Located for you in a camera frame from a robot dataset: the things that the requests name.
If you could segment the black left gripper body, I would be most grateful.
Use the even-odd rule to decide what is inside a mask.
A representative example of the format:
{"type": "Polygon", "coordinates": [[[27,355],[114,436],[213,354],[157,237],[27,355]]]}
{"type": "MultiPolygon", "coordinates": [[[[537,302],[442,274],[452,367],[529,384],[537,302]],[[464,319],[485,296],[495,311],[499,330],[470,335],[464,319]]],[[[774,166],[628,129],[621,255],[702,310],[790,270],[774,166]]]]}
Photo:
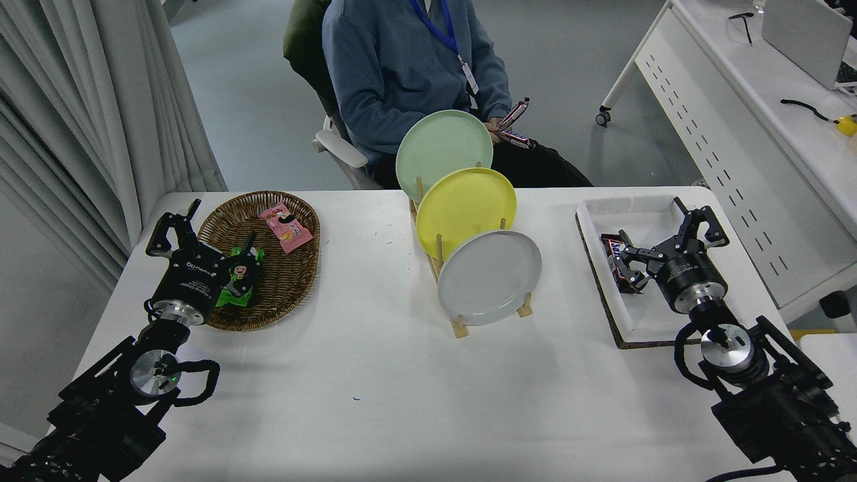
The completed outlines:
{"type": "Polygon", "coordinates": [[[220,251],[209,246],[177,250],[153,294],[152,308],[163,309],[168,302],[176,302],[211,314],[224,286],[226,257],[220,251]]]}

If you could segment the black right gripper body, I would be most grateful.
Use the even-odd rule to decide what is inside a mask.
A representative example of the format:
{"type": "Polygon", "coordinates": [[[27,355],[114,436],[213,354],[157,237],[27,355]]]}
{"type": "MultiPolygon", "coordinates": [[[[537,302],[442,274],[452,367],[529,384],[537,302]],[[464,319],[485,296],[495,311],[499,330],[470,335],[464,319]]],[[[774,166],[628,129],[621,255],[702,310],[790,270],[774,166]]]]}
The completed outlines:
{"type": "Polygon", "coordinates": [[[704,252],[664,254],[664,262],[654,271],[656,281],[670,309],[692,309],[708,299],[724,299],[728,284],[704,252]]]}

